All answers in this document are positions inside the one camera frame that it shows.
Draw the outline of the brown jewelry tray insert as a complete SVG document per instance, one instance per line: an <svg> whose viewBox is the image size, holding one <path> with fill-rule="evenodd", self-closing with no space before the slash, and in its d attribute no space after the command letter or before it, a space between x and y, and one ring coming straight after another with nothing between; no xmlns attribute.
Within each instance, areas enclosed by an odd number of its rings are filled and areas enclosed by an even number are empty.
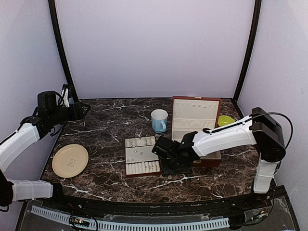
<svg viewBox="0 0 308 231"><path fill-rule="evenodd" d="M141 137L125 139L125 168L126 177L142 177L161 175L159 158L152 153L155 137Z"/></svg>

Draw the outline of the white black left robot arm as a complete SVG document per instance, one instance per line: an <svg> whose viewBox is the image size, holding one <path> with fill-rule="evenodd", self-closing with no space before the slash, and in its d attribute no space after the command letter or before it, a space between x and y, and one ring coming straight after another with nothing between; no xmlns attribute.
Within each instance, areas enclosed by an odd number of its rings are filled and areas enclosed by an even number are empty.
<svg viewBox="0 0 308 231"><path fill-rule="evenodd" d="M55 136L55 127L68 121L84 119L90 105L83 102L70 103L70 89L64 85L61 93L44 91L38 94L38 105L31 116L25 117L10 136L0 143L0 206L9 207L12 202L48 198L58 210L68 206L68 199L54 184L43 180L10 180L5 172L13 161L32 144L47 134Z"/></svg>

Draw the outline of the brown jewelry box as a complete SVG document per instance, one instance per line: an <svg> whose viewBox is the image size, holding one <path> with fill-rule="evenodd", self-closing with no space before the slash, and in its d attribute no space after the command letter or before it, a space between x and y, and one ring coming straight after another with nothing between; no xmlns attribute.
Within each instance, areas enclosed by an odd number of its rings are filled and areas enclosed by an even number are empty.
<svg viewBox="0 0 308 231"><path fill-rule="evenodd" d="M217 128L220 108L219 98L174 96L171 139L180 142L187 133Z"/></svg>

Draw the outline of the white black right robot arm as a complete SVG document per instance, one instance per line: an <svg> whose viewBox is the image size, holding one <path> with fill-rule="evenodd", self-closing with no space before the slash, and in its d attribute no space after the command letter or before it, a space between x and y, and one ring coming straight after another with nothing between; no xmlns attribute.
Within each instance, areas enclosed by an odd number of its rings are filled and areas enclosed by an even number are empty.
<svg viewBox="0 0 308 231"><path fill-rule="evenodd" d="M255 209L263 203L264 193L268 192L289 145L284 141L282 127L273 115L274 112L267 113L256 107L250 115L234 123L187 133L181 141L172 141L161 136L152 153L167 160L170 170L179 172L190 169L194 161L208 154L238 146L257 146L259 161L253 192L245 199L245 204L250 209Z"/></svg>

